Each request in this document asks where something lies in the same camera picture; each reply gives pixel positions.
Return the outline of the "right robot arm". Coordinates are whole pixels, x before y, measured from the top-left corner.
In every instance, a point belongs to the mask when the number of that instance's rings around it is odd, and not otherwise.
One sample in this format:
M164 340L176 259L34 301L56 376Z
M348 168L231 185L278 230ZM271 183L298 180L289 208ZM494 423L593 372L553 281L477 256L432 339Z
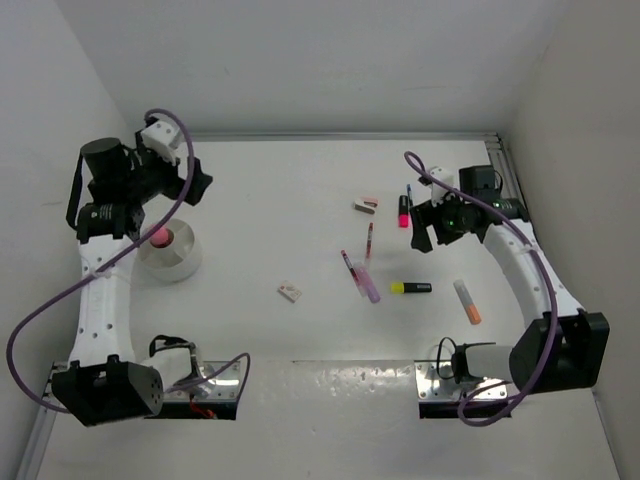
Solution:
M410 209L411 246L422 253L475 235L493 256L511 287L524 320L514 346L463 344L455 348L456 382L495 378L531 393L591 388L604 357L610 327L569 293L539 247L528 212L516 198L504 198L496 172L487 165L457 175L433 167L421 173L431 198Z

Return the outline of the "pink white stapler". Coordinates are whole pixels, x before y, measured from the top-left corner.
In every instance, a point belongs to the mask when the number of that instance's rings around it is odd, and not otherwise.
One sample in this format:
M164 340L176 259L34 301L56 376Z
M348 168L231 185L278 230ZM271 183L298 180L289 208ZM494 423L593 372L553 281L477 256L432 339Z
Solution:
M374 215L379 206L379 202L376 198L371 197L359 197L353 202L353 209L361 213L368 215Z

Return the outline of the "small patterned eraser box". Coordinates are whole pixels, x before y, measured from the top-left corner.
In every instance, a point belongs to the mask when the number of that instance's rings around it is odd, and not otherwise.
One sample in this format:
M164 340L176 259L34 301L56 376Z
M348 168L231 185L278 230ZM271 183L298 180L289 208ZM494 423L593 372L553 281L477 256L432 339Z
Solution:
M295 303L302 295L301 290L289 281L283 281L278 287L278 292L292 303Z

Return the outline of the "purple clear highlighter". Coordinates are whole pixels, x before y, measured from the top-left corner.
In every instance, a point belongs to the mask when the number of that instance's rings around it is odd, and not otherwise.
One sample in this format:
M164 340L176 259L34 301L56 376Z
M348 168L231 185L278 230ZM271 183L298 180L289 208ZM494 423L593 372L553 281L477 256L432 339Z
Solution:
M380 301L380 294L368 272L367 267L362 262L356 262L354 264L354 270L359 280L364 295L369 299L372 304L376 304Z

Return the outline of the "orange clear highlighter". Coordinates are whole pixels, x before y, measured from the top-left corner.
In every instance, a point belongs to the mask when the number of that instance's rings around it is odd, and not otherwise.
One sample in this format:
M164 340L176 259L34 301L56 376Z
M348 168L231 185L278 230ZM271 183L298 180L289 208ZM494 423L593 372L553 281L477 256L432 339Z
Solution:
M454 290L461 302L461 305L467 315L469 322L472 325L479 325L482 318L478 312L478 309L464 283L463 280L457 279L453 282Z

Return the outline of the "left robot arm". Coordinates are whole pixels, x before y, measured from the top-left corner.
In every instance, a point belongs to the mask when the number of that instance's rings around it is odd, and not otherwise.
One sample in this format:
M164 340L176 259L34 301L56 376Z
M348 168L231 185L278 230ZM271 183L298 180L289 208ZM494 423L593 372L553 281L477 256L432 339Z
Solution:
M126 250L141 237L144 205L158 195L196 205L212 182L200 169L192 185L180 178L179 144L138 139L129 148L107 137L80 149L66 220L86 283L68 367L53 375L52 392L87 427L156 416L165 393L196 374L194 343L161 336L139 361L130 332L134 258Z

